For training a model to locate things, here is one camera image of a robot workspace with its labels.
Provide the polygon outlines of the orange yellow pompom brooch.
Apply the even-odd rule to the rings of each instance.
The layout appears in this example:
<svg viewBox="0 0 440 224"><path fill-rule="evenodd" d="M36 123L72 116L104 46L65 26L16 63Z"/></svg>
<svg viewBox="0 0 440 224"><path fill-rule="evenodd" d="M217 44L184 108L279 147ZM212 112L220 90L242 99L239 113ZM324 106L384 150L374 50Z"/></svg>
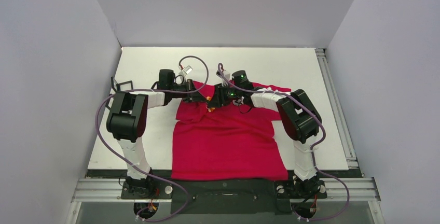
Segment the orange yellow pompom brooch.
<svg viewBox="0 0 440 224"><path fill-rule="evenodd" d="M213 112L214 110L215 110L215 107L213 106L213 104L211 103L211 99L212 99L212 97L211 96L207 96L206 97L206 108L207 108L207 111L209 112L209 113L211 113L211 112Z"/></svg>

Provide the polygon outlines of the red t-shirt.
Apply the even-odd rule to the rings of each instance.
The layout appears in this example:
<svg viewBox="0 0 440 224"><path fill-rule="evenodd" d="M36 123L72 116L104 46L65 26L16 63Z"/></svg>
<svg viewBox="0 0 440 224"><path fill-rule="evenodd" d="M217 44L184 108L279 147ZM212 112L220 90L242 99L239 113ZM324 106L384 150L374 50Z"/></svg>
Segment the red t-shirt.
<svg viewBox="0 0 440 224"><path fill-rule="evenodd" d="M274 140L278 112L233 104L207 109L181 101L173 132L172 178L178 180L287 180Z"/></svg>

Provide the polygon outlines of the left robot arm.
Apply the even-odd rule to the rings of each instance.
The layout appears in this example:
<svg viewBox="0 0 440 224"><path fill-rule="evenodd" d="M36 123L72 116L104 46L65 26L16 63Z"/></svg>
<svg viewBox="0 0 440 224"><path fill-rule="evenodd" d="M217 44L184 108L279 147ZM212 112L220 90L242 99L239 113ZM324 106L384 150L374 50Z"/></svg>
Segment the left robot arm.
<svg viewBox="0 0 440 224"><path fill-rule="evenodd" d="M175 81L176 75L171 69L161 69L155 92L133 94L117 91L113 97L106 122L107 131L121 146L128 165L127 182L134 183L134 191L142 198L149 198L155 191L155 184L148 180L146 173L151 167L145 156L142 136L146 129L147 110L166 106L172 99L183 102L205 102L206 98L198 91L191 79Z"/></svg>

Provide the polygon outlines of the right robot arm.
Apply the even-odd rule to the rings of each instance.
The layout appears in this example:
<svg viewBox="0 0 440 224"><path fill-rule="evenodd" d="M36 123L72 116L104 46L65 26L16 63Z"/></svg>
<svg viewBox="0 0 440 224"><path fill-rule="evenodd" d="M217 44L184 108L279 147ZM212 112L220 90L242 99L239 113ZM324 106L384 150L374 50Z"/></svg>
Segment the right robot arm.
<svg viewBox="0 0 440 224"><path fill-rule="evenodd" d="M311 178L317 175L310 141L318 135L322 119L304 90L284 93L275 89L256 87L248 80L244 70L225 75L219 69L216 75L222 82L214 86L208 108L219 108L233 101L278 112L288 137L294 141L296 151L293 191L300 197L313 190Z"/></svg>

